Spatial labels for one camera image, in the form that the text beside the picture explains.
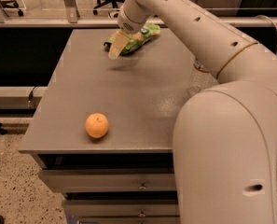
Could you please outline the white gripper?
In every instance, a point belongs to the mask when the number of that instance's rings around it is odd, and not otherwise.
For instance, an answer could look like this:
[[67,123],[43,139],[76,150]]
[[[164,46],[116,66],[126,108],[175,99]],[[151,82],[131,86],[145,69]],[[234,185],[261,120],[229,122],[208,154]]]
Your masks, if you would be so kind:
[[129,43],[128,34],[136,34],[153,14],[150,0],[125,0],[118,14],[118,26],[122,31],[114,35],[108,57],[115,60]]

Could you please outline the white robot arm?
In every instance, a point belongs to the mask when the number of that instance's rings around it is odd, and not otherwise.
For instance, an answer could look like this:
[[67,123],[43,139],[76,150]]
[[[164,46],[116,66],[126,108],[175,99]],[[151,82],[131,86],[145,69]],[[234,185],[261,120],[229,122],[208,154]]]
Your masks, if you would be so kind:
[[173,131],[181,224],[277,224],[277,56],[189,0],[125,0],[124,34],[157,15],[217,80]]

